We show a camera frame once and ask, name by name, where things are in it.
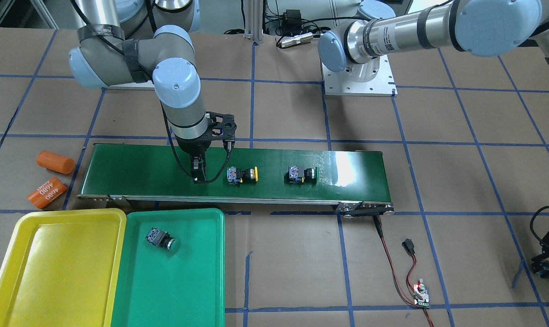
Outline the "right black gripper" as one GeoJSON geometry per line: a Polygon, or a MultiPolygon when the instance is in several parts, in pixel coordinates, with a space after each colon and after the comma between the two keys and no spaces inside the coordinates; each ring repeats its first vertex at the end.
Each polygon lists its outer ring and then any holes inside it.
{"type": "Polygon", "coordinates": [[[201,139],[183,139],[176,136],[179,148],[190,157],[191,176],[194,182],[206,181],[206,151],[211,145],[210,141],[201,139]]]}

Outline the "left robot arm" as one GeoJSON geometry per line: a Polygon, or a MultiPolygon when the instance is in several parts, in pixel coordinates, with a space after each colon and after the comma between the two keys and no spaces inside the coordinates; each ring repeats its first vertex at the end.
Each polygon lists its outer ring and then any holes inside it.
{"type": "Polygon", "coordinates": [[[453,188],[453,195],[483,199],[486,211],[507,216],[501,190],[485,157],[484,139],[478,134],[470,113],[488,113],[482,127],[494,128],[495,118],[525,114],[520,89],[462,89],[453,76],[445,48],[461,55],[499,61],[503,54],[532,41],[543,52],[549,65],[549,0],[449,0],[420,12],[392,16],[380,1],[364,0],[353,17],[322,33],[318,41],[323,82],[332,96],[396,97],[397,88],[388,76],[389,55],[405,54],[405,68],[417,69],[412,52],[439,56],[440,72],[449,85],[410,85],[400,98],[404,129],[418,126],[418,139],[412,149],[443,149],[453,145],[469,151],[469,163],[486,178],[476,184],[484,187],[477,195],[474,186],[467,191],[453,188]]]}

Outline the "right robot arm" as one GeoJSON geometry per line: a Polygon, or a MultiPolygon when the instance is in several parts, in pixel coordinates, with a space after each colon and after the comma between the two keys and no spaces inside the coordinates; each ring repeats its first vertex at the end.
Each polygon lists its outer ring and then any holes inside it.
{"type": "Polygon", "coordinates": [[[74,78],[87,88],[151,81],[160,100],[167,131],[190,155],[190,178],[206,183],[204,153],[210,141],[210,116],[200,95],[195,49],[178,25],[163,25],[151,39],[125,39],[112,0],[71,2],[83,21],[79,46],[69,52],[74,78]]]}

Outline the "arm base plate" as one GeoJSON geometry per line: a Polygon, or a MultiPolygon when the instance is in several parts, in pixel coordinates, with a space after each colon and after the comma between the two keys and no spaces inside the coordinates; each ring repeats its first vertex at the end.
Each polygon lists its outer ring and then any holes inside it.
{"type": "Polygon", "coordinates": [[[326,95],[392,97],[398,94],[387,55],[332,72],[321,64],[326,95]]]}

